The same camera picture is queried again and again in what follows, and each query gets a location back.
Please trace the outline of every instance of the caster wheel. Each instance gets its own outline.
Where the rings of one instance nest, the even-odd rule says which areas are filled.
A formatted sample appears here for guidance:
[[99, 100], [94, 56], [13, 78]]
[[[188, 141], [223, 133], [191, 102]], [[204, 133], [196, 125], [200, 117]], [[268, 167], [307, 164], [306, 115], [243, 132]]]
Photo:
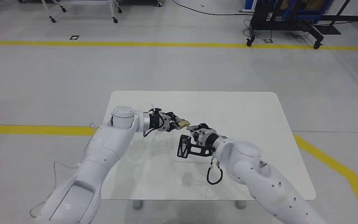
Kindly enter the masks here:
[[317, 50], [320, 46], [321, 46], [320, 42], [316, 41], [313, 45], [313, 48]]

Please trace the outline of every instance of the yellow floor line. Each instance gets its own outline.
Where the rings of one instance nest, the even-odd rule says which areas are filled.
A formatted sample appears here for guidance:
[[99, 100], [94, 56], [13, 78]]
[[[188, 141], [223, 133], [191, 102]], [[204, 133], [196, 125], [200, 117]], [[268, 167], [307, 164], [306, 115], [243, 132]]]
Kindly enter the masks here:
[[91, 136], [93, 129], [83, 126], [0, 125], [0, 134], [58, 134]]
[[[26, 46], [131, 46], [173, 48], [248, 48], [246, 44], [224, 43], [156, 43], [156, 42], [80, 42], [80, 41], [0, 41], [0, 45]], [[253, 44], [257, 49], [314, 50], [312, 45]], [[321, 46], [320, 50], [358, 50], [358, 46]]]
[[[92, 128], [83, 126], [0, 125], [0, 134], [57, 134], [64, 136], [90, 136], [92, 133]], [[318, 148], [312, 146], [296, 134], [294, 134], [294, 137], [298, 147], [344, 176], [348, 180], [348, 183], [351, 185], [351, 188], [358, 199], [358, 177], [353, 171], [329, 157]]]
[[305, 150], [306, 152], [311, 154], [311, 156], [317, 158], [322, 163], [326, 164], [327, 166], [329, 166], [330, 168], [332, 168], [333, 170], [337, 171], [339, 174], [344, 176], [348, 180], [348, 183], [351, 185], [351, 188], [354, 194], [356, 195], [356, 198], [358, 199], [358, 177], [355, 172], [348, 169], [343, 164], [337, 162], [332, 157], [325, 154], [318, 148], [312, 146], [311, 144], [309, 144], [308, 142], [306, 142], [304, 139], [300, 138], [296, 134], [294, 134], [294, 137], [298, 147]]

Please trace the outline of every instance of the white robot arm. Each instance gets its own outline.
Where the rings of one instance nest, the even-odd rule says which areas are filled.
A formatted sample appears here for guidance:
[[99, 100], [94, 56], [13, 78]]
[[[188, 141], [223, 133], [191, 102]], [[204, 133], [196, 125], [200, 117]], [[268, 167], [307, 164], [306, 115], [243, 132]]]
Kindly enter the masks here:
[[[190, 136], [181, 136], [178, 157], [188, 154], [216, 157], [218, 167], [223, 164], [227, 175], [247, 186], [250, 195], [269, 214], [284, 224], [327, 224], [302, 198], [291, 183], [271, 164], [261, 161], [261, 150], [248, 142], [237, 142], [220, 136], [206, 124], [190, 126]], [[193, 136], [196, 144], [191, 143]], [[201, 152], [192, 152], [191, 147]]]
[[174, 113], [156, 108], [148, 113], [133, 108], [114, 108], [111, 120], [103, 123], [91, 139], [76, 173], [58, 186], [36, 218], [36, 223], [89, 224], [101, 203], [103, 181], [127, 150], [135, 132], [170, 132], [188, 126]]

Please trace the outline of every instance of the cart wheel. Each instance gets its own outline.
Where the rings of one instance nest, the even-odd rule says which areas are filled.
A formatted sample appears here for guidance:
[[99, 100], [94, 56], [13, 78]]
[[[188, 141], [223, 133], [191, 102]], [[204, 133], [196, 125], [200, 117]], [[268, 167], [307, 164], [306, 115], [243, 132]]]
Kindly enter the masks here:
[[251, 44], [252, 44], [252, 41], [250, 39], [247, 39], [246, 45], [251, 46]]
[[316, 41], [313, 45], [314, 49], [318, 49], [321, 46], [320, 42]]

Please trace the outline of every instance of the black bracket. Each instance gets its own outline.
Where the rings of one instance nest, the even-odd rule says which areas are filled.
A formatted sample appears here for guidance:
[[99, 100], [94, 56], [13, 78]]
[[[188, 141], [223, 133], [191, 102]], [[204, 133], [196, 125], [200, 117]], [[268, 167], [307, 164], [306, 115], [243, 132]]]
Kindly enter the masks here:
[[[201, 151], [200, 152], [192, 152], [192, 150], [191, 150], [192, 147], [200, 148]], [[209, 156], [213, 155], [210, 147], [198, 146], [196, 144], [192, 144], [191, 137], [182, 134], [180, 137], [180, 141], [179, 141], [177, 156], [180, 158], [188, 158], [189, 154], [192, 154], [195, 156], [201, 156], [201, 157], [209, 157]]]

